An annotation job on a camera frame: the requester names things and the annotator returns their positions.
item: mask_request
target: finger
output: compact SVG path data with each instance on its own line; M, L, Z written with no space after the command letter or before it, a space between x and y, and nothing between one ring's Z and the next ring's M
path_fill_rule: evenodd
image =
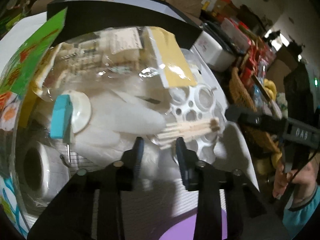
M305 184L309 184L310 182L313 182L316 179L316 175L312 169L312 164L308 163L297 175L296 177L293 179L292 183L295 184L301 184L301 185L305 185ZM289 181L292 179L292 177L294 176L294 174L297 173L298 170L292 170L290 172L288 172L288 179Z
M273 197L278 197L279 195L283 195L286 188L287 187L283 187L278 183L275 184L273 191L272 191Z
M286 178L286 175L284 174L284 176L282 176L281 179L279 179L277 181L277 183L281 186L281 187L286 187L288 185L288 181L287 181L287 178Z
M276 190L276 191L280 191L282 188L286 188L288 185L287 182L284 182L284 181L275 181L274 184L273 184L273 188Z
M277 171L279 171L279 172L282 173L283 170L284 170L284 165L283 165L283 163L282 163L282 160L280 159L280 160L278 161Z

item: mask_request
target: circular hole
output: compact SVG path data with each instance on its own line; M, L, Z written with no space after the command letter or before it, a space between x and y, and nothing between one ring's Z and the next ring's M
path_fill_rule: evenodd
M196 112L191 110L189 113L186 114L186 121L195 121L197 118Z
M186 143L187 149L197 152L198 151L198 143L196 140Z
M216 159L216 156L213 153L212 147L203 147L199 154L199 159L207 163L213 163Z
M213 94L209 89L201 88L199 90L199 103L201 105L199 108L210 109L213 104Z
M173 115L172 112L170 113L165 113L164 114L164 119L166 120L167 123L172 123L172 122L177 122L177 119Z
M217 138L217 133L216 132L207 133L206 135L204 135L204 138L208 142L213 142Z
M169 94L176 104L183 104L189 96L189 89L188 87L170 88Z
M180 108L177 108L176 114L177 114L177 115L180 115L181 113L182 113L181 109L180 109Z
M23 161L23 172L28 186L36 191L41 187L42 166L39 152L36 148L30 148Z

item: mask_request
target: cardboard box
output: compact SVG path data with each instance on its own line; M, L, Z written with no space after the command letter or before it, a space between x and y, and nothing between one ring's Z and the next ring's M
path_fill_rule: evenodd
M47 5L54 0L37 0L31 7L31 15L45 12Z
M236 16L238 14L238 8L230 0L217 0L213 11L224 17Z

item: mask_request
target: screw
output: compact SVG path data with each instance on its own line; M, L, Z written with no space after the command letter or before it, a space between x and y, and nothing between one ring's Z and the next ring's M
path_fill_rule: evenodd
M203 167L205 166L205 162L204 162L204 161L198 161L198 162L196 163L196 165L197 165L198 167L203 168Z
M115 161L115 162L113 163L113 166L119 168L119 167L122 167L123 164L124 164L123 161Z
M85 170L85 169L81 169L81 170L79 170L79 171L77 172L77 174L78 174L79 176L84 176L86 173L87 173L87 170Z
M236 169L236 170L233 170L233 175L236 175L236 176L240 176L241 174L242 174L242 171L241 170L238 170L238 169Z

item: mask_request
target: clear plastic bag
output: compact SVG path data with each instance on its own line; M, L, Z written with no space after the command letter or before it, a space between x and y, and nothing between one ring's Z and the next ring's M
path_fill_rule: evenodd
M173 34L156 27L128 27L85 34L51 48L39 65L33 90L44 100L54 100L84 82L94 87L132 75L159 75L165 88L196 84Z
M28 133L18 135L15 163L22 197L28 207L45 207L68 182L68 167L46 129L33 122Z

